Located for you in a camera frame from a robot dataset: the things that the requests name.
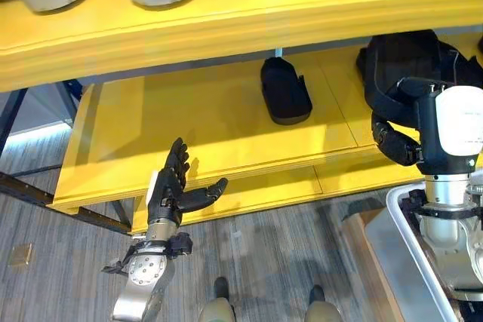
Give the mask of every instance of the shelf board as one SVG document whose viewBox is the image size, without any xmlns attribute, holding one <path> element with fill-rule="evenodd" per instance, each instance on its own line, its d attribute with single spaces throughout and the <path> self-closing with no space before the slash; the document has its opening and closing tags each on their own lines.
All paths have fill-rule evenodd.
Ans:
<svg viewBox="0 0 483 322">
<path fill-rule="evenodd" d="M 252 176 L 230 181 L 225 194 L 203 210 L 183 215 L 183 224 L 223 218 L 311 201 L 322 196 L 313 167 Z M 132 233 L 147 229 L 146 199 L 134 202 Z"/>
<path fill-rule="evenodd" d="M 440 37 L 470 57 L 478 34 Z M 314 109 L 303 123 L 274 124 L 260 91 L 262 60 L 91 86 L 83 96 L 52 207 L 146 194 L 173 140 L 189 145 L 188 188 L 317 165 L 324 196 L 407 182 L 371 136 L 355 55 L 361 47 L 287 57 L 305 75 Z M 414 130 L 408 132 L 417 138 Z M 263 199 L 254 201 L 264 204 Z"/>
<path fill-rule="evenodd" d="M 385 32 L 481 23 L 483 0 L 192 0 L 148 11 L 84 0 L 34 15 L 0 0 L 0 91 Z"/>
<path fill-rule="evenodd" d="M 216 203 L 206 209 L 183 216 L 183 224 L 218 219 L 242 213 L 251 213 L 299 204 L 322 198 L 362 192 L 381 186 L 393 186 L 421 178 L 415 168 L 391 164 L 387 160 L 368 161 L 363 167 L 358 164 L 333 168 L 325 166 L 304 167 L 262 176 L 248 177 L 230 182 Z M 147 230 L 146 199 L 134 202 L 132 233 Z"/>
<path fill-rule="evenodd" d="M 144 195 L 172 142 L 189 146 L 187 186 L 374 154 L 357 149 L 316 60 L 289 56 L 306 79 L 312 114 L 273 123 L 260 89 L 262 60 L 90 86 L 82 97 L 53 207 Z"/>
</svg>

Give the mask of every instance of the black shoe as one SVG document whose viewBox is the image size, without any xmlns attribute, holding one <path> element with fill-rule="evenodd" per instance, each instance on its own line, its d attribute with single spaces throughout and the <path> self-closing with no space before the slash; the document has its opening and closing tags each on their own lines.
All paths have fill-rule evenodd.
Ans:
<svg viewBox="0 0 483 322">
<path fill-rule="evenodd" d="M 310 291 L 309 305 L 314 301 L 325 302 L 324 290 L 318 284 L 316 284 Z"/>
<path fill-rule="evenodd" d="M 228 280 L 225 277 L 218 277 L 215 280 L 214 295 L 216 298 L 226 298 L 229 301 Z"/>
</svg>

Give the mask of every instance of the robotic hand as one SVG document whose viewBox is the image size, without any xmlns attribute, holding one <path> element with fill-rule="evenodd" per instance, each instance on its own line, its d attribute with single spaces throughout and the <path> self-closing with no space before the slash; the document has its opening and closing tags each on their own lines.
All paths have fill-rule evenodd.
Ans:
<svg viewBox="0 0 483 322">
<path fill-rule="evenodd" d="M 483 146 L 483 90 L 407 77 L 394 86 L 391 98 L 409 113 L 391 115 L 382 103 L 372 103 L 374 140 L 385 156 L 404 166 L 416 164 L 426 178 L 426 191 L 413 191 L 402 207 L 452 297 L 483 301 L 483 209 L 478 188 L 469 183 Z M 400 124 L 419 131 L 420 144 L 392 128 L 389 121 L 401 117 L 406 123 Z"/>
<path fill-rule="evenodd" d="M 449 294 L 483 301 L 483 188 L 469 182 L 483 148 L 483 69 L 431 31 L 375 36 L 357 65 L 378 148 L 426 179 L 403 213 Z M 419 131 L 419 142 L 390 122 Z"/>
<path fill-rule="evenodd" d="M 154 173 L 146 197 L 148 230 L 146 240 L 131 246 L 122 261 L 105 267 L 106 273 L 128 276 L 112 319 L 123 322 L 155 320 L 162 295 L 174 276 L 173 259 L 190 254 L 192 241 L 178 233 L 183 213 L 212 205 L 224 192 L 228 180 L 220 179 L 208 188 L 184 192 L 189 169 L 187 146 L 181 138 L 171 147 L 165 167 Z"/>
</svg>

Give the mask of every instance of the black fabric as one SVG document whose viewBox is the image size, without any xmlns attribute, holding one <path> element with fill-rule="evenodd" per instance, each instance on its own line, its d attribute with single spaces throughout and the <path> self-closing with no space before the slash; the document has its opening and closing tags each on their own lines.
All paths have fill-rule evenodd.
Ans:
<svg viewBox="0 0 483 322">
<path fill-rule="evenodd" d="M 402 166 L 411 166 L 417 162 L 417 150 L 420 145 L 409 136 L 394 130 L 389 122 L 372 115 L 372 136 L 377 148 L 390 160 Z"/>
<path fill-rule="evenodd" d="M 293 124 L 309 117 L 312 102 L 303 76 L 286 60 L 273 57 L 265 60 L 260 72 L 262 92 L 272 120 Z"/>
<path fill-rule="evenodd" d="M 483 68 L 455 47 L 439 41 L 432 30 L 377 35 L 362 48 L 356 65 L 365 83 L 365 99 L 388 121 L 417 128 L 413 100 L 398 91 L 402 78 L 418 77 L 483 87 Z"/>
</svg>

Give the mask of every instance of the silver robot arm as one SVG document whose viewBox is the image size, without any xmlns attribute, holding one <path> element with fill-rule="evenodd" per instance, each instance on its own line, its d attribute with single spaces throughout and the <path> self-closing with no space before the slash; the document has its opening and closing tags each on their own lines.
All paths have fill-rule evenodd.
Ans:
<svg viewBox="0 0 483 322">
<path fill-rule="evenodd" d="M 451 296 L 483 301 L 481 188 L 469 182 L 483 147 L 483 90 L 418 78 L 403 78 L 397 87 L 414 102 L 420 144 L 377 115 L 374 139 L 388 158 L 416 164 L 426 178 L 426 191 L 414 190 L 402 207 Z"/>
<path fill-rule="evenodd" d="M 223 178 L 208 188 L 184 192 L 189 169 L 186 150 L 183 141 L 176 140 L 165 167 L 151 178 L 146 196 L 148 230 L 145 240 L 131 246 L 122 261 L 103 270 L 128 277 L 114 306 L 114 321 L 149 322 L 156 319 L 165 289 L 174 276 L 173 259 L 192 251 L 189 235 L 177 233 L 183 213 L 212 205 L 228 184 Z"/>
</svg>

